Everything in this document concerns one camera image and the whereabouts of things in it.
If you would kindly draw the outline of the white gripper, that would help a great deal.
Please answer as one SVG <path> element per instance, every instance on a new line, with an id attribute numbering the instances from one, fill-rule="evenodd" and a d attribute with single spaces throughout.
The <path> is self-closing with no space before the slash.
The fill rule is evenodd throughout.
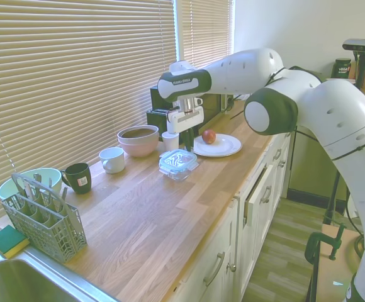
<path id="1" fill-rule="evenodd" d="M 172 111 L 167 114 L 167 132 L 181 133 L 184 147 L 192 150 L 194 146 L 194 126 L 204 121 L 202 106 L 195 107 L 192 112 Z"/>

